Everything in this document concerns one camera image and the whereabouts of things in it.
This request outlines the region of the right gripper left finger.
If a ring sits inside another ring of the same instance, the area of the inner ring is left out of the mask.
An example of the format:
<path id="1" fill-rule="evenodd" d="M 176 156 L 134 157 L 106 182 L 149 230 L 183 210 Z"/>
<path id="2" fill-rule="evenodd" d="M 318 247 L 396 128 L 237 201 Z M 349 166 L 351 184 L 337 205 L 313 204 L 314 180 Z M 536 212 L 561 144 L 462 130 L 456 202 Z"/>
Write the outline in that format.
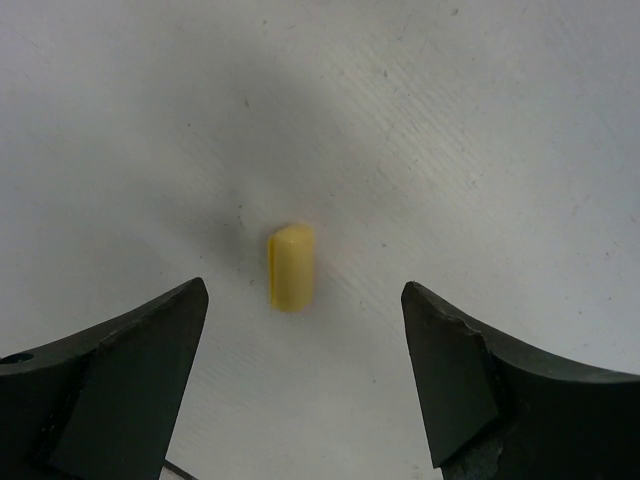
<path id="1" fill-rule="evenodd" d="M 203 331 L 194 278 L 1 360 L 4 479 L 157 479 Z"/>

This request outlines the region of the small yellow cylinder eraser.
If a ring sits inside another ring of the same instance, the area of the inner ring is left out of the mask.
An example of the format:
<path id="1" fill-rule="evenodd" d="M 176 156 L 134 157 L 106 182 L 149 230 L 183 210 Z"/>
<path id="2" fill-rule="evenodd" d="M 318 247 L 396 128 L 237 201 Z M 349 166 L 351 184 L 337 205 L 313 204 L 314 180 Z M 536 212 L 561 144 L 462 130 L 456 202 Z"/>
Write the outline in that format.
<path id="1" fill-rule="evenodd" d="M 314 230 L 293 224 L 274 232 L 267 242 L 270 304 L 282 312 L 298 312 L 314 293 Z"/>

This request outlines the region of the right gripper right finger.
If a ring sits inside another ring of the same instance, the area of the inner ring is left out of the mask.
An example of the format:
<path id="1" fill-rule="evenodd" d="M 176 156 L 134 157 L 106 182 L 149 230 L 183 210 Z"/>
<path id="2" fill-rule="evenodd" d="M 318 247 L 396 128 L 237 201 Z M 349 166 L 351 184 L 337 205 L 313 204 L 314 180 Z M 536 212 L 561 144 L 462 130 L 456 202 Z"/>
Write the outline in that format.
<path id="1" fill-rule="evenodd" d="M 401 295 L 434 468 L 447 479 L 635 479 L 639 378 L 536 348 L 416 282 Z"/>

